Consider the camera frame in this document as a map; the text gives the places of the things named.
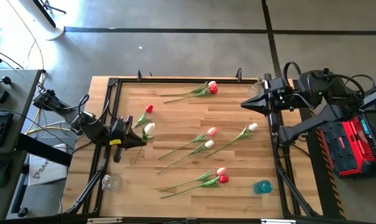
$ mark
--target white tulip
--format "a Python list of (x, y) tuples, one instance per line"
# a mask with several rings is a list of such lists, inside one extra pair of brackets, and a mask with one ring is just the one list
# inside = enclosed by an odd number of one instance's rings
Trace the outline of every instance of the white tulip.
[(207, 141), (204, 146), (206, 146), (206, 148), (211, 148), (212, 146), (214, 145), (214, 141), (213, 140), (210, 140), (210, 141)]
[(151, 135), (155, 129), (155, 123), (149, 123), (145, 126), (144, 131), (147, 135)]
[(250, 126), (249, 126), (249, 130), (250, 131), (255, 131), (257, 128), (258, 128), (258, 124), (257, 123), (250, 124)]

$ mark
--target black desk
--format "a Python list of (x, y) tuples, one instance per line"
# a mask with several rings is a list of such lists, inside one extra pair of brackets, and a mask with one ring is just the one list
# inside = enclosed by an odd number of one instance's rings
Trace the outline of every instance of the black desk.
[[(13, 110), (26, 116), (33, 99), (35, 87), (39, 82), (40, 74), (40, 70), (0, 70), (0, 79), (3, 76), (8, 76), (12, 81), (11, 85), (0, 83), (0, 93), (4, 90), (9, 93), (6, 102), (0, 103), (0, 108)], [(0, 147), (0, 159), (12, 159), (9, 182), (5, 187), (0, 188), (0, 220), (5, 219), (7, 215), (27, 154), (25, 151), (15, 151), (24, 121), (25, 118), (22, 116), (14, 115), (12, 126), (4, 145)]]

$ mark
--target computer mouse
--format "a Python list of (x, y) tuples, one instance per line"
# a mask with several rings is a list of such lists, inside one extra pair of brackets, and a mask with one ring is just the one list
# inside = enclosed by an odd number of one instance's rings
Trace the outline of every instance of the computer mouse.
[(11, 173), (12, 160), (0, 159), (0, 187), (7, 185)]

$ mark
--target blue cup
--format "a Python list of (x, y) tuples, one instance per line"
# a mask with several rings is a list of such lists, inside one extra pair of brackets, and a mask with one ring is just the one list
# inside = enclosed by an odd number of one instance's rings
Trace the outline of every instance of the blue cup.
[(252, 188), (256, 194), (267, 194), (273, 189), (272, 184), (267, 180), (261, 180), (260, 182), (255, 183)]

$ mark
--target pink tulip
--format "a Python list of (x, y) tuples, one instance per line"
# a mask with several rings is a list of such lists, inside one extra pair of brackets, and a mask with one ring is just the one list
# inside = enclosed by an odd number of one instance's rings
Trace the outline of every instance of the pink tulip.
[(210, 88), (214, 88), (214, 87), (217, 87), (217, 83), (215, 81), (211, 81), (211, 82), (208, 83), (208, 86)]
[(210, 129), (208, 129), (208, 131), (207, 131), (207, 134), (210, 135), (210, 136), (215, 135), (215, 133), (217, 133), (217, 128), (215, 128), (215, 127), (210, 128)]
[(218, 174), (219, 176), (224, 175), (225, 173), (226, 173), (226, 168), (225, 168), (225, 167), (219, 168), (219, 169), (217, 170), (217, 174)]

